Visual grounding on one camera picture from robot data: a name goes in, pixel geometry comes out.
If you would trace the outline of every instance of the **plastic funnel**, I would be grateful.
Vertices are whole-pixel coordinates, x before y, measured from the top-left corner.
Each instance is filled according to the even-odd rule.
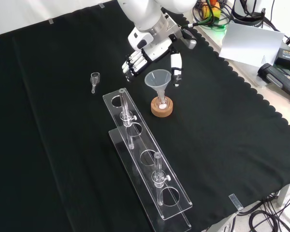
[[[171,73],[164,69],[157,69],[145,77],[145,84],[152,87],[155,91],[164,91],[171,80]]]

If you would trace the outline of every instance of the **black cloth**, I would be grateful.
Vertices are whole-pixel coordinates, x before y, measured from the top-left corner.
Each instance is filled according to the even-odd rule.
[[[181,25],[187,23],[182,15],[171,16]],[[10,218],[11,228],[21,222],[26,225],[25,218],[30,216],[36,225],[49,230],[66,226],[61,231],[150,231],[108,137],[108,131],[116,126],[102,96],[122,87],[128,89],[193,203],[186,213],[192,231],[201,231],[234,213],[236,208],[229,199],[232,193],[246,206],[290,183],[288,122],[196,31],[198,43],[193,50],[175,43],[182,55],[184,79],[180,89],[171,85],[166,89],[174,102],[173,113],[167,118],[153,116],[150,102],[156,93],[144,84],[144,77],[154,69],[170,70],[170,57],[151,64],[128,84],[121,66],[125,56],[133,52],[127,40],[132,29],[133,23],[118,3],[109,2],[103,9],[85,8],[55,18],[52,25],[42,22],[3,36],[0,43],[8,47],[0,47],[4,54],[0,59],[0,65],[4,64],[0,69],[0,116],[9,118],[5,125],[6,119],[0,117],[0,133],[4,128],[8,134],[0,137],[0,170],[15,175],[16,180],[0,176],[0,193],[1,186],[9,184],[9,197],[17,201],[12,187],[33,184],[26,178],[37,173],[43,180],[36,181],[35,187],[53,194],[45,199],[42,217],[47,211],[54,215],[45,224],[32,213],[36,213],[34,209],[16,213],[13,210],[18,205],[1,200],[6,210],[1,209],[0,220],[8,224],[6,218]],[[11,66],[5,63],[7,59],[12,60]],[[94,95],[92,72],[101,74]],[[10,81],[15,76],[13,81],[18,80],[18,85]],[[18,92],[7,91],[5,82]],[[17,105],[17,111],[6,112],[5,108]],[[29,118],[14,116],[26,112]],[[26,131],[29,138],[19,136],[20,131]],[[14,146],[3,145],[11,140]],[[23,162],[14,167],[15,162],[9,159]],[[28,170],[17,177],[29,165],[33,173]],[[48,175],[52,170],[53,179],[47,179],[39,169]],[[32,193],[36,199],[23,205],[34,207],[40,194]]]

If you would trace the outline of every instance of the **yellow connector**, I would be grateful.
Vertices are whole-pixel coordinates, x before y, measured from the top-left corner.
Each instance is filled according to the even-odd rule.
[[[216,3],[216,7],[220,8],[219,2]],[[213,13],[214,13],[214,18],[220,19],[221,11],[219,9],[215,8],[215,7],[212,7],[212,10],[213,10]],[[209,10],[208,6],[204,6],[202,8],[202,11],[203,11],[204,19],[208,18],[209,15],[210,15],[210,10]]]

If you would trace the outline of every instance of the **test tube rack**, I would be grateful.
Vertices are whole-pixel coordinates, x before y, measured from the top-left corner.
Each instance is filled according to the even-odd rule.
[[[109,131],[155,232],[191,229],[184,211],[192,207],[156,139],[125,88],[103,96],[117,126]]]

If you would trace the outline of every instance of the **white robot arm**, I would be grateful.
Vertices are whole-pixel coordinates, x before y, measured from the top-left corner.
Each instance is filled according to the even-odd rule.
[[[175,86],[181,80],[182,60],[172,43],[181,39],[193,49],[196,40],[188,31],[189,40],[183,37],[182,30],[161,7],[180,14],[193,8],[196,0],[118,0],[126,16],[135,24],[128,36],[135,52],[123,64],[123,73],[128,80],[137,76],[147,65],[168,52],[171,52],[171,68]]]

